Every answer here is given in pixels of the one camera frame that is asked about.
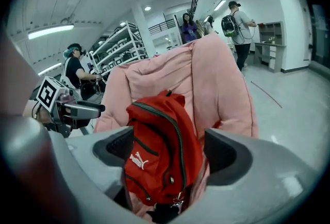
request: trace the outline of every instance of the puma logo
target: puma logo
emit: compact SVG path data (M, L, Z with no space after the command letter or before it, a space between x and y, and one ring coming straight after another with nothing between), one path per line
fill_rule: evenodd
M134 157L132 154L130 155L129 158L133 161L133 163L135 163L138 167L140 167L142 170L144 170L143 166L146 162L149 162L149 160L143 161L139 152L136 152L135 155L137 156L137 158Z

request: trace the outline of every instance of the red backpack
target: red backpack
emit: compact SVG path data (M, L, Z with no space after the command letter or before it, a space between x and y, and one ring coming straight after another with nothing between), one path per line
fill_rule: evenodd
M134 145L126 183L145 205L182 203L202 167L202 148L184 105L184 96L163 91L127 108Z

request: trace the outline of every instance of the black t-shirt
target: black t-shirt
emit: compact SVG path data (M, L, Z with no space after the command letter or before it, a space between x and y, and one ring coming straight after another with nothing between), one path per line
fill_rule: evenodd
M80 87L80 80L77 77L76 72L80 68L84 70L78 58L72 57L68 59L67 72L65 75L70 79L72 85L77 89Z

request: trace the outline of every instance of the pink puffer jacket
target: pink puffer jacket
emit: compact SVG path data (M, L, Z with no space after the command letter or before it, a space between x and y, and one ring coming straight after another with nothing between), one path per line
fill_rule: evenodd
M186 98L197 137L203 143L204 130L210 127L258 137L252 98L243 76L227 45L212 33L164 55L115 67L107 82L102 104L105 112L98 119L94 132L126 126L126 108L135 100L172 90ZM196 179L190 204L203 193L209 175L207 160ZM131 194L134 213L151 220Z

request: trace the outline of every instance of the fluorescent light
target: fluorescent light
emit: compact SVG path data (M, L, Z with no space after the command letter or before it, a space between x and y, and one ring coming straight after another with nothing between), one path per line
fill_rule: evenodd
M42 74L48 72L49 70L52 70L52 69L54 69L54 68L56 68L56 67L58 67L58 66L60 66L60 65L62 65L62 63L57 63L56 65L52 65L52 66L50 66L49 68L46 68L45 70L43 70L43 71L41 71L40 73L38 73L38 75L40 76L40 75L42 75Z
M37 38L37 37L48 35L48 34L53 33L53 32L61 32L61 31L71 30L73 27L74 27L73 24L54 26L54 27L38 30L38 31L35 31L35 32L31 32L31 33L28 34L28 38L29 38L29 40L31 40L31 39L34 39L34 38Z
M219 8L226 2L227 0L221 0L220 2L219 2L219 4L216 6L216 8L214 9L215 11L218 11L219 10Z
M210 17L210 16L208 16L207 18L205 18L204 23L206 23L206 21L207 21L207 19L208 19L209 17Z

